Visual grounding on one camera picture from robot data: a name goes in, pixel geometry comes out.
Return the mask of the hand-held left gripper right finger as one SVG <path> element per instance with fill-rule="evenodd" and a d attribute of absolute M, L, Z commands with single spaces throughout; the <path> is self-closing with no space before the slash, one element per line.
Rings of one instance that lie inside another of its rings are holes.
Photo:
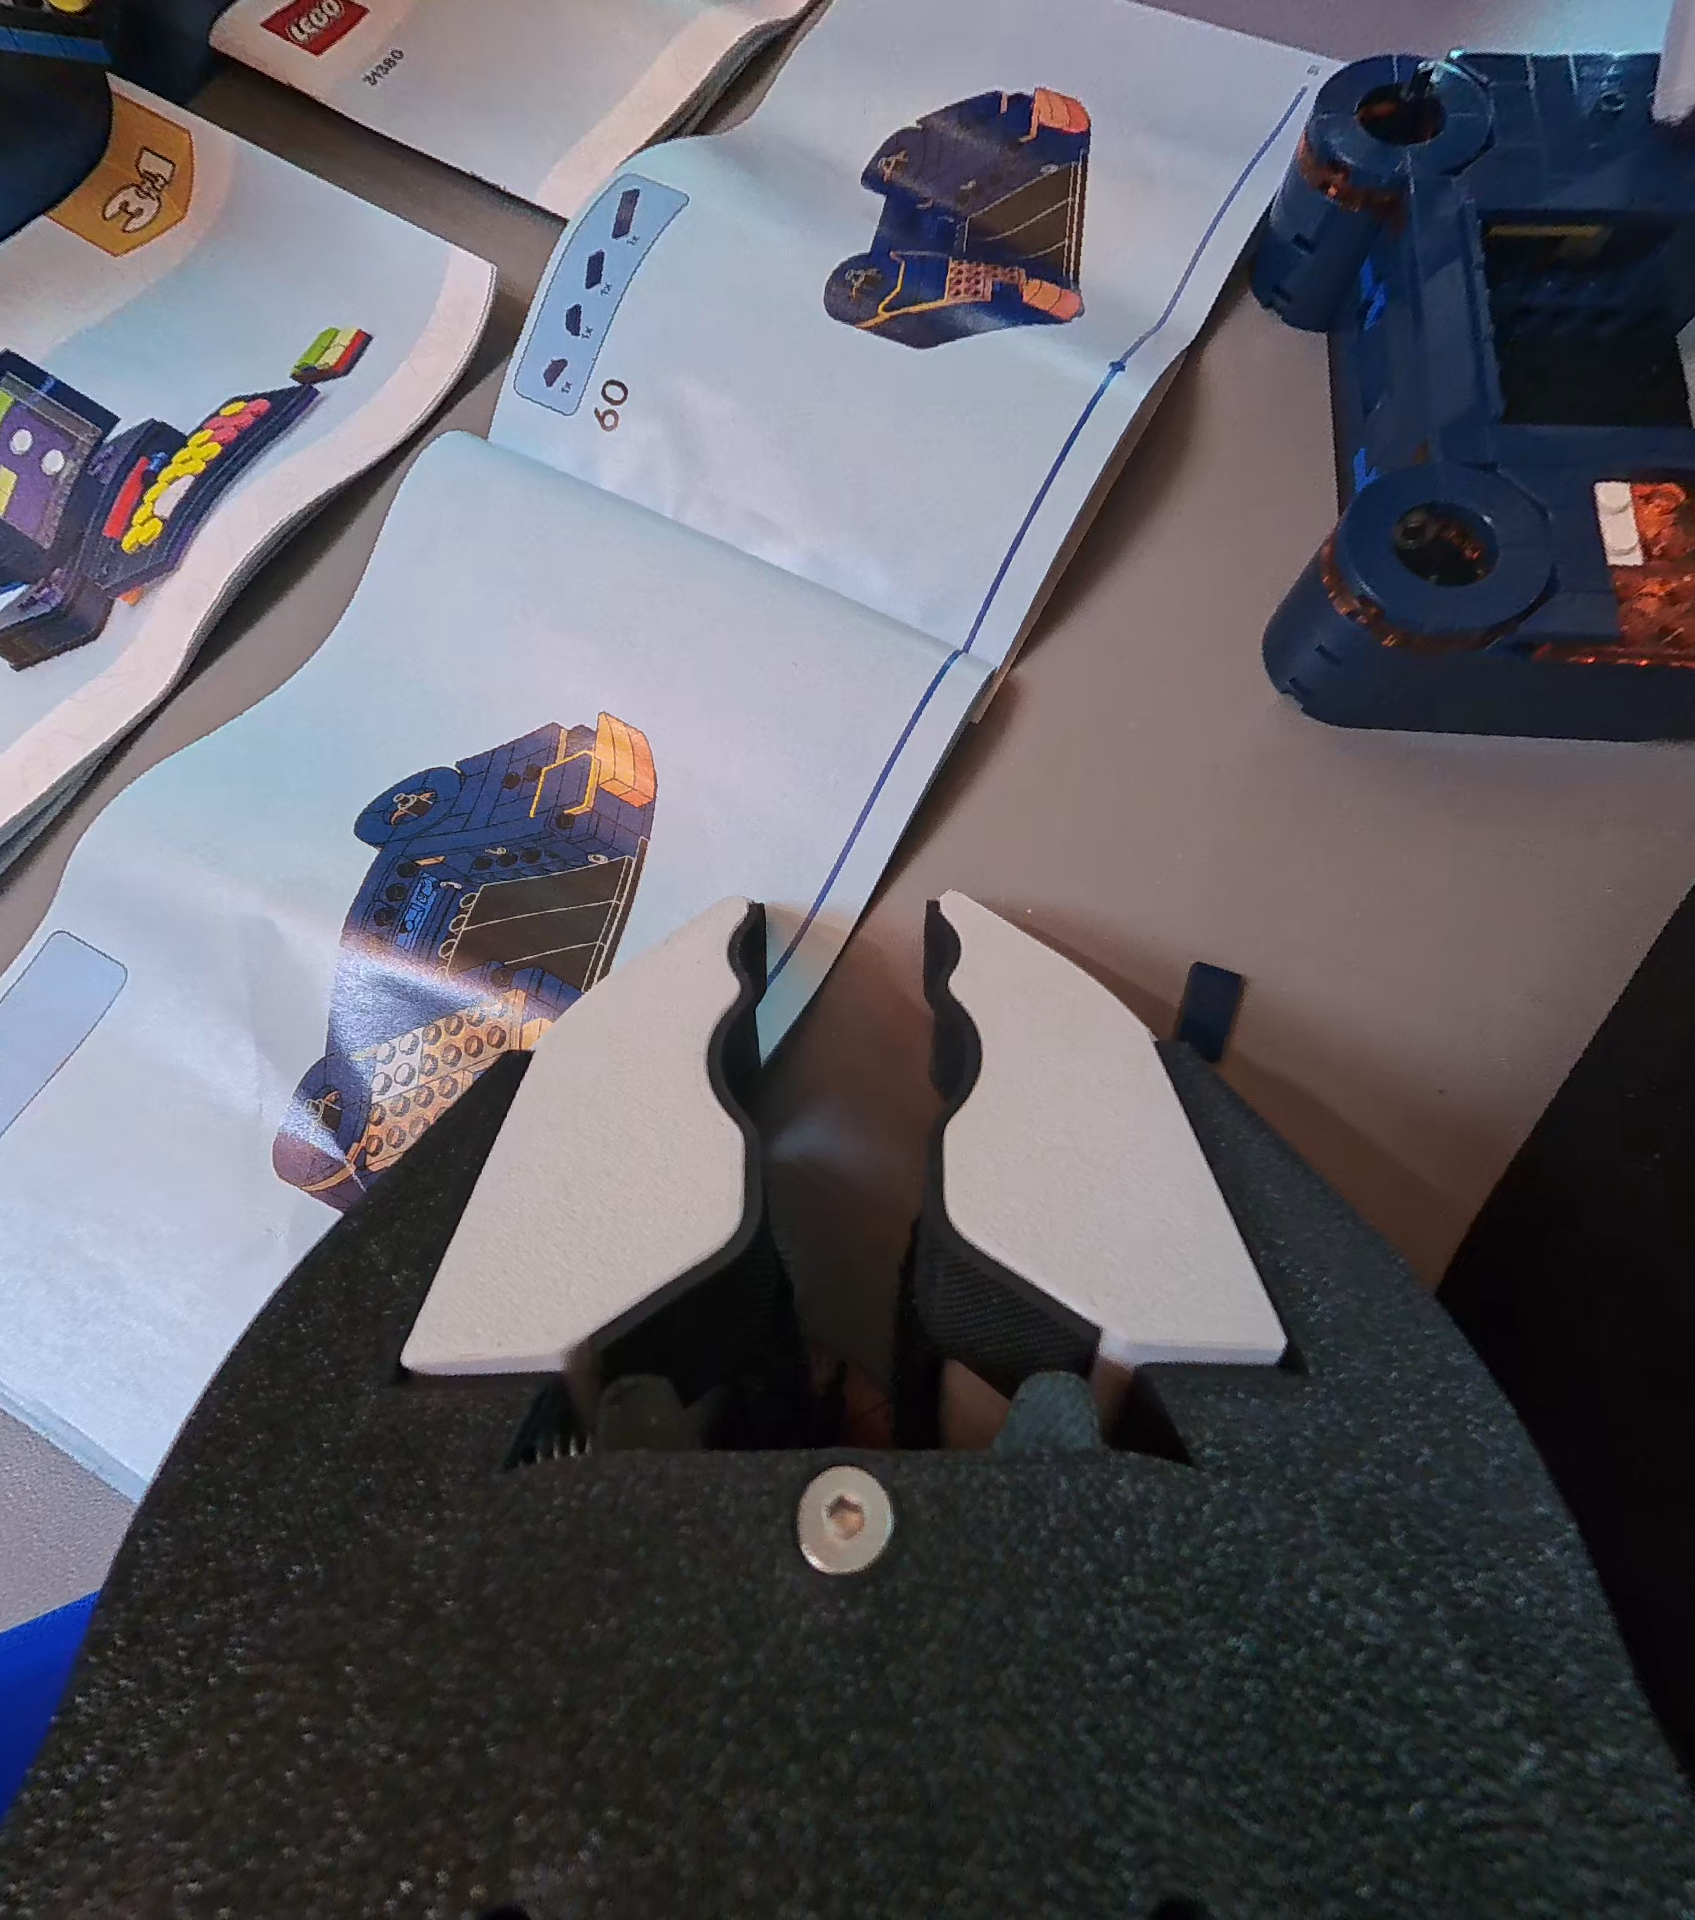
<path fill-rule="evenodd" d="M 946 1110 L 914 1242 L 914 1422 L 942 1371 L 1012 1399 L 1083 1380 L 1113 1422 L 1154 1363 L 1276 1365 L 1289 1335 L 1148 1026 L 963 893 L 931 902 Z"/>

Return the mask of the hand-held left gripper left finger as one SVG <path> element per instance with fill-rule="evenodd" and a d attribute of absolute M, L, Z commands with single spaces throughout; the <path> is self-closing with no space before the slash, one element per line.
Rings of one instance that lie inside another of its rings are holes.
<path fill-rule="evenodd" d="M 423 1377 L 665 1377 L 788 1354 L 764 1210 L 764 906 L 730 897 L 616 970 L 533 1052 L 402 1363 Z"/>

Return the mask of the dark blue tile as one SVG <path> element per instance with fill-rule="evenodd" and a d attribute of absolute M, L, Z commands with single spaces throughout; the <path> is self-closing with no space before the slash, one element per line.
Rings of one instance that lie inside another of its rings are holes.
<path fill-rule="evenodd" d="M 1180 1002 L 1177 1043 L 1218 1067 L 1235 1039 L 1244 987 L 1244 975 L 1235 970 L 1193 962 Z"/>

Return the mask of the blue orange brick model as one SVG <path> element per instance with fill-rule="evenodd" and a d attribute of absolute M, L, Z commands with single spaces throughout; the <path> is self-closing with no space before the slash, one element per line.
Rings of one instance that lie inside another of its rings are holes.
<path fill-rule="evenodd" d="M 1325 332 L 1343 512 L 1270 679 L 1345 728 L 1695 735 L 1695 124 L 1653 55 L 1370 58 L 1255 295 Z"/>

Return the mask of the open instruction booklet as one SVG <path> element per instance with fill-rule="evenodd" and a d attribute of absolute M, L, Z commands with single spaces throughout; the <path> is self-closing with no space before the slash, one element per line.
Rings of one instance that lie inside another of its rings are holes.
<path fill-rule="evenodd" d="M 779 1043 L 1328 72 L 1145 4 L 833 4 L 614 173 L 487 435 L 0 981 L 0 1405 L 143 1493 L 292 1264 L 725 897 Z"/>

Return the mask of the instruction booklet purple model cover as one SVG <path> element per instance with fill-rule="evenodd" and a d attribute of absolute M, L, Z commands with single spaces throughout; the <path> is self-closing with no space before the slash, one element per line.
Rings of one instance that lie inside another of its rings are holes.
<path fill-rule="evenodd" d="M 115 79 L 0 242 L 0 872 L 301 522 L 417 432 L 498 272 Z"/>

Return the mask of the instruction booklet arcade machine cover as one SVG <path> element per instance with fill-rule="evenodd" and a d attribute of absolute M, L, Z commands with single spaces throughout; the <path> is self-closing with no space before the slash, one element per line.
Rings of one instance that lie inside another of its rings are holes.
<path fill-rule="evenodd" d="M 805 2 L 239 2 L 213 47 L 556 218 L 691 132 Z"/>

